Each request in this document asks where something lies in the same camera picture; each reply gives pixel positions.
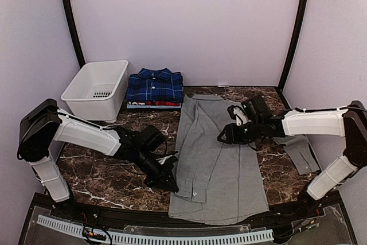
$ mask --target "marble tabletop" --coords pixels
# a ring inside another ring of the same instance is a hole
[[[268,87],[185,87],[185,94],[220,95],[234,102],[260,94],[273,112],[285,109],[275,89]],[[168,151],[171,151],[175,148],[179,116],[179,111],[131,111],[124,103],[115,125],[131,130],[154,125],[167,137]],[[269,139],[263,142],[257,158],[269,205],[295,201],[303,186],[317,175],[300,176],[283,147]],[[78,202],[140,211],[168,211],[170,193],[145,186],[145,175],[134,164],[71,144],[65,145],[57,164]]]

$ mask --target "light purple wall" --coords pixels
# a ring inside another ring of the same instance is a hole
[[[277,85],[298,0],[72,0],[88,61],[181,71],[186,85]]]
[[[367,0],[308,0],[284,91],[293,107],[367,107]],[[310,137],[323,168],[345,147],[338,137]],[[367,169],[340,188],[359,244],[366,244]]]
[[[60,95],[78,65],[61,0],[0,0],[0,34],[0,243],[18,244],[33,194],[42,190],[16,158],[20,120],[47,98],[65,107]]]

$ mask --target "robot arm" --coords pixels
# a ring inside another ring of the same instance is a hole
[[[151,153],[165,141],[154,126],[141,132],[101,127],[67,113],[57,107],[55,100],[48,99],[23,118],[19,137],[18,159],[32,166],[55,202],[69,199],[70,191],[49,152],[53,140],[133,162],[147,174],[144,181],[147,186],[178,191],[171,172],[177,159],[170,157],[161,165]]]
[[[262,137],[285,137],[301,134],[323,134],[345,137],[346,149],[299,194],[299,216],[306,216],[327,192],[367,166],[367,116],[364,106],[353,101],[347,107],[326,110],[287,110],[273,115],[261,96],[242,104],[250,120],[242,125],[229,124],[218,141],[248,144]]]

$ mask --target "stack of folded clothes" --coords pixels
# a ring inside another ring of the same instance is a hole
[[[154,108],[178,109],[184,98],[180,72],[172,73],[167,68],[148,70],[143,68],[128,80],[126,101],[128,109]]]

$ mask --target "cable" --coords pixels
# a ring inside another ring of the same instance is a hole
[[[84,213],[84,212],[81,212],[80,214],[84,216],[84,220],[85,220],[85,222],[88,222],[88,220],[87,220],[87,216],[85,215],[85,213]]]
[[[348,106],[343,106],[340,108],[324,108],[324,109],[300,109],[296,107],[294,110],[302,113],[313,113],[313,112],[321,112],[321,111],[337,111],[337,110],[348,109]]]
[[[292,236],[295,236],[301,232],[304,232],[304,231],[307,231],[307,230],[310,230],[314,227],[318,227],[319,226],[319,223],[316,223],[315,220],[311,220],[310,222],[308,222],[306,225],[303,225],[302,227],[299,227],[297,229],[297,231],[295,231],[294,233],[290,234],[290,235],[287,235],[287,236],[282,236],[281,239],[288,239],[288,238],[291,238]]]
[[[83,233],[81,235],[86,238],[86,240],[84,240],[84,242],[88,243],[89,245],[101,245],[107,239],[103,235],[99,235],[99,234],[94,233],[94,228],[92,228],[91,230],[87,230],[85,227],[83,227]],[[100,242],[91,240],[91,237],[94,238],[94,239],[100,240]]]
[[[251,148],[251,149],[253,149],[254,151],[260,151],[262,148],[263,148],[263,146],[264,145],[262,145],[262,143],[264,142],[264,140],[266,139],[266,137],[265,136],[263,136],[262,137],[262,139],[261,139],[261,141],[260,141],[260,147],[257,149],[257,148],[255,148],[256,147],[256,145],[255,145],[255,147],[253,147],[253,146],[251,146],[250,145],[250,143],[247,143],[247,145]]]
[[[123,166],[122,168],[123,168],[124,170],[126,170],[127,172],[130,172],[130,173],[135,174],[135,175],[139,175],[139,176],[141,176],[141,175],[145,175],[145,173],[133,172],[132,170],[127,169],[127,168],[125,168],[124,166]]]
[[[167,154],[167,150],[168,150],[168,142],[167,142],[167,138],[165,137],[165,152],[163,154],[157,154],[157,153],[154,153],[154,152],[150,152],[152,155],[154,155],[154,157],[157,159],[157,158],[162,158],[162,157],[166,157],[168,155],[172,155],[171,153],[168,153]]]
[[[284,216],[284,217],[291,217],[291,216],[294,216],[296,213],[293,212],[293,213],[276,213],[274,214],[275,216]]]
[[[243,125],[244,124],[244,121],[241,119],[241,117],[238,114],[235,114],[235,116],[240,119],[241,125]]]
[[[299,222],[299,223],[297,223],[297,225],[296,226],[294,226],[293,228],[291,228],[290,230],[288,230],[288,231],[286,231],[286,232],[284,232],[284,233],[282,233],[281,235],[277,235],[277,236],[274,236],[274,238],[285,238],[285,236],[284,235],[286,235],[287,233],[289,233],[289,232],[292,232],[294,229],[297,229],[298,228],[298,226],[300,226],[303,222],[305,222],[307,219],[309,218],[309,216],[307,216],[305,219],[303,219],[301,222]]]
[[[97,125],[96,123],[91,123],[90,121],[88,120],[83,120],[83,119],[80,119],[78,117],[75,117],[73,115],[70,115],[70,114],[65,114],[65,113],[62,113],[62,112],[58,112],[57,113],[58,115],[61,115],[61,116],[64,116],[64,117],[69,117],[69,118],[72,118],[74,120],[77,120],[78,122],[82,122],[82,123],[85,123],[86,125],[89,125],[89,126],[93,126],[95,128],[98,128],[98,129],[103,129],[103,130],[113,130],[113,129],[117,129],[118,127],[121,127],[122,129],[126,130],[124,127],[122,126],[112,126],[112,127],[109,127],[109,126],[100,126],[100,125]]]
[[[351,109],[351,110],[359,110],[359,111],[367,112],[366,109],[363,109],[363,108],[360,108],[360,107],[354,107],[354,106],[348,106],[348,109]]]
[[[52,205],[52,207],[55,208],[59,212],[59,214],[61,214],[67,220],[71,220],[71,221],[74,221],[74,222],[82,223],[83,225],[87,225],[87,226],[89,226],[89,227],[92,228],[92,231],[93,231],[94,228],[97,228],[97,229],[103,231],[108,236],[108,238],[110,240],[110,245],[112,245],[112,237],[111,237],[111,235],[103,227],[100,227],[100,226],[97,226],[97,225],[92,225],[92,224],[89,224],[87,222],[81,222],[79,220],[72,219],[70,217],[67,217],[65,214],[63,214],[63,212],[61,212],[60,209],[57,208],[55,205]]]

